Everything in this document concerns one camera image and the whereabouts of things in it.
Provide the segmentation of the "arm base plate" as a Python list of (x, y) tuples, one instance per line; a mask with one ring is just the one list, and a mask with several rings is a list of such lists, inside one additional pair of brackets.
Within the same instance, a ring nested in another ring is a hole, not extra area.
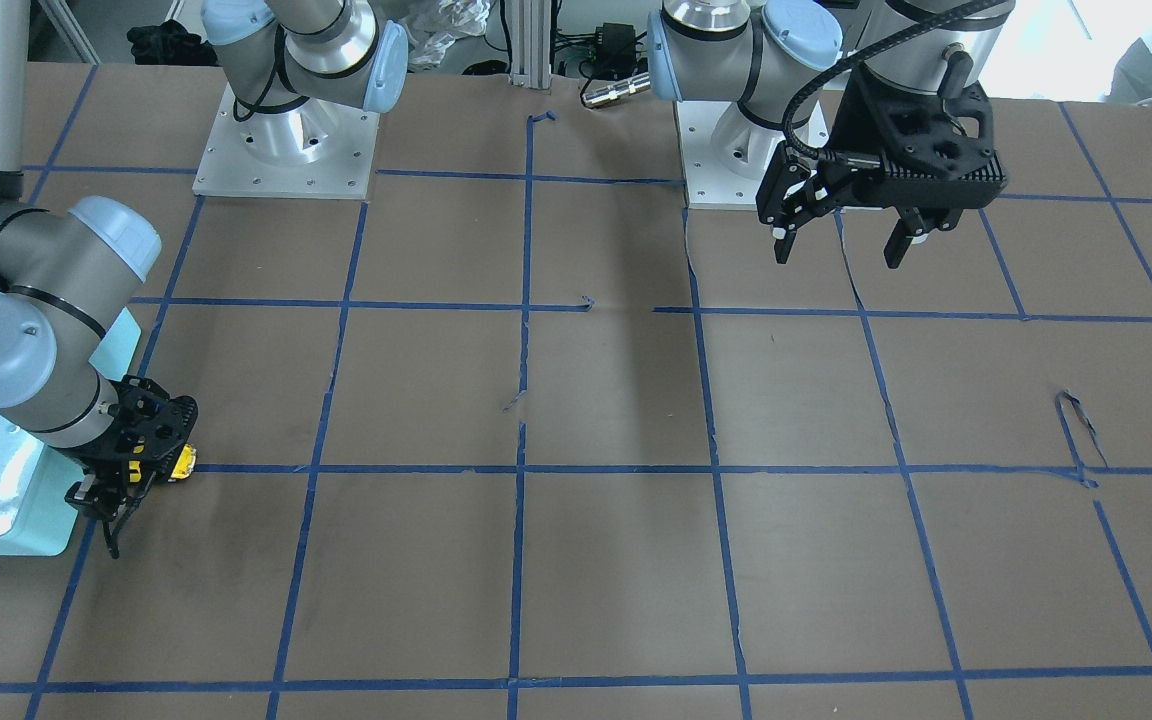
[(781, 132), (755, 124), (736, 103), (676, 103), (675, 118), (687, 206), (753, 210)]
[(248, 114), (223, 88), (194, 194), (228, 199), (366, 200), (380, 115), (311, 99)]

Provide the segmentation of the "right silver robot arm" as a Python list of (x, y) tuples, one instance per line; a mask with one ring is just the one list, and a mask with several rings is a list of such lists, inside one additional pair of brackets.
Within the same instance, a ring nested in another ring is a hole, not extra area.
[[(396, 106), (410, 37), (369, 1), (206, 1), (227, 77), (196, 194), (365, 199), (378, 119)], [(29, 13), (0, 1), (0, 416), (82, 470), (65, 501), (111, 558), (147, 492), (187, 477), (194, 397), (105, 377), (91, 361), (161, 251), (151, 223), (93, 196), (65, 213), (22, 200)]]

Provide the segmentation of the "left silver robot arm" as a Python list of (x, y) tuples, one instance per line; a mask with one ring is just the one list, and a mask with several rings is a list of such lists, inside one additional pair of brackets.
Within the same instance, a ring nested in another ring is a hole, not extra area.
[(884, 263), (987, 209), (1009, 173), (980, 68), (1011, 1), (856, 1), (861, 45), (826, 3), (664, 1), (646, 29), (652, 90), (732, 105), (755, 206), (786, 263), (805, 223), (838, 209), (893, 209)]

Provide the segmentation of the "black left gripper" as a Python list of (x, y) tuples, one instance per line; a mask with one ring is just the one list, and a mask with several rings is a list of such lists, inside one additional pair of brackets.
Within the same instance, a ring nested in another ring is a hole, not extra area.
[(956, 228), (956, 209), (984, 209), (1005, 192), (1009, 174), (998, 156), (992, 108), (980, 83), (967, 81), (970, 70), (970, 61), (952, 61), (931, 94), (890, 85), (867, 67), (851, 73), (826, 149), (876, 156), (876, 168), (823, 161), (814, 172), (826, 149), (812, 149), (809, 158), (778, 142), (756, 191), (774, 260), (785, 264), (799, 228), (841, 204), (896, 209), (882, 251), (887, 268), (896, 270), (915, 242)]

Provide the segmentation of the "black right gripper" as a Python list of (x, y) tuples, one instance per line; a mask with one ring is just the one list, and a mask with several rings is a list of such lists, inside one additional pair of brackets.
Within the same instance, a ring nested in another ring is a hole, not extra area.
[(198, 404), (188, 395), (172, 397), (145, 377), (126, 376), (113, 387), (116, 401), (103, 406), (109, 429), (77, 448), (76, 461), (86, 475), (65, 492), (65, 502), (84, 518), (100, 521), (106, 550), (119, 559), (119, 535), (151, 488), (147, 480), (128, 482), (128, 461), (159, 458), (189, 445)]

